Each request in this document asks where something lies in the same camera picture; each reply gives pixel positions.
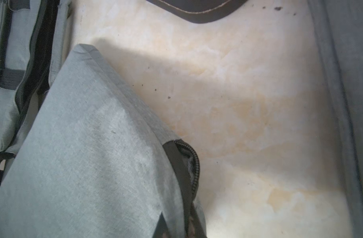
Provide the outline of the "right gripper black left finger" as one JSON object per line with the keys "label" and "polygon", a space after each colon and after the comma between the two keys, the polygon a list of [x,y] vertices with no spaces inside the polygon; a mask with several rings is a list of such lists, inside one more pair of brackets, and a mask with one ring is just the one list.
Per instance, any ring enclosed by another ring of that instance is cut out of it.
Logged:
{"label": "right gripper black left finger", "polygon": [[152,238],[169,238],[169,229],[167,227],[165,218],[161,213]]}

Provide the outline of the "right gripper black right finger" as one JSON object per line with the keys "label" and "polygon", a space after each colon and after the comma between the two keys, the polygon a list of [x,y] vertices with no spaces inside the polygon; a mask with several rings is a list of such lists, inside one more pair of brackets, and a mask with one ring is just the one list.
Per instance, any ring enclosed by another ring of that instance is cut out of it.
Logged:
{"label": "right gripper black right finger", "polygon": [[193,204],[191,206],[187,237],[207,238],[205,215],[199,204]]}

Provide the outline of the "grey laptop sleeve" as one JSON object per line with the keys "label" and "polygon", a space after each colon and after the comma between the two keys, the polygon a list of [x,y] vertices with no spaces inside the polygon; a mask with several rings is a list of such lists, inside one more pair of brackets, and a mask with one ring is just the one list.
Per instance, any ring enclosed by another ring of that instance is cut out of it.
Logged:
{"label": "grey laptop sleeve", "polygon": [[187,238],[196,151],[92,45],[73,48],[0,186],[0,238]]}
{"label": "grey laptop sleeve", "polygon": [[353,236],[363,238],[363,1],[309,1],[341,139]]}

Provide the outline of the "grey laptop bag with strap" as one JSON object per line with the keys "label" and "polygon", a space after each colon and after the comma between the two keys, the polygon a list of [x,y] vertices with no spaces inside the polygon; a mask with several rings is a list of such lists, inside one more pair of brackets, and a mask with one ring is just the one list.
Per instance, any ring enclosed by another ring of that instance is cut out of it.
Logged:
{"label": "grey laptop bag with strap", "polygon": [[16,156],[61,68],[71,4],[0,1],[0,164]]}

